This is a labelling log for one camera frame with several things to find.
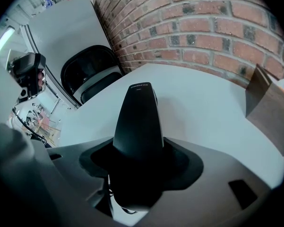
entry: brick wall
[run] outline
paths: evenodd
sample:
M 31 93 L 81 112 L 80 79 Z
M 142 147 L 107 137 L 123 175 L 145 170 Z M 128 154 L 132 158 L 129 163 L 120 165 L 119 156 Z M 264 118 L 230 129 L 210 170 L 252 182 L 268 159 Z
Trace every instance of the brick wall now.
M 243 87 L 256 64 L 284 78 L 284 35 L 261 0 L 91 0 L 126 72 L 148 62 Z

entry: table top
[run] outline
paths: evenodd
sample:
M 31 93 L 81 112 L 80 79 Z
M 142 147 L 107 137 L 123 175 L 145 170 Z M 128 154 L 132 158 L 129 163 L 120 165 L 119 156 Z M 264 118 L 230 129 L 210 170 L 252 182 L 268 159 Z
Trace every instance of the table top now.
M 245 118 L 245 89 L 170 65 L 146 64 L 95 95 L 62 123 L 60 146 L 113 137 L 128 87 L 140 82 L 155 90 L 164 137 L 227 153 L 271 188 L 282 182 L 284 157 Z

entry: blue object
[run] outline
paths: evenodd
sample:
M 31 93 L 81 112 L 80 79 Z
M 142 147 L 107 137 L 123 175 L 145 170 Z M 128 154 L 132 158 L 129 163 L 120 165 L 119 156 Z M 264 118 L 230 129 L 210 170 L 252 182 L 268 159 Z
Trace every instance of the blue object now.
M 53 5 L 52 0 L 45 0 L 45 8 L 48 9 L 49 7 L 51 7 Z

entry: ceiling light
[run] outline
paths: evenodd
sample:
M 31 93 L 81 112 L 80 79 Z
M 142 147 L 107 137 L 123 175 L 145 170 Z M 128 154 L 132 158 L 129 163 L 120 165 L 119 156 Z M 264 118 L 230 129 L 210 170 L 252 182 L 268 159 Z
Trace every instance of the ceiling light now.
M 15 32 L 15 29 L 12 27 L 8 27 L 7 31 L 5 31 L 3 36 L 0 38 L 0 51 L 14 32 Z

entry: light fixture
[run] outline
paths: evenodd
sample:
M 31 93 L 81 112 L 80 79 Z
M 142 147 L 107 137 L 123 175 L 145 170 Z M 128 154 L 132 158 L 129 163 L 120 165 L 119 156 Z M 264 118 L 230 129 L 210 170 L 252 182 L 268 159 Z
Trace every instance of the light fixture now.
M 12 36 L 12 34 L 14 32 L 15 32 L 15 29 L 12 28 L 12 27 L 8 27 L 8 29 L 5 31 L 3 36 L 0 38 L 0 51 L 3 48 L 3 46 L 5 45 L 5 43 L 7 42 L 7 40 L 9 40 L 9 38 Z

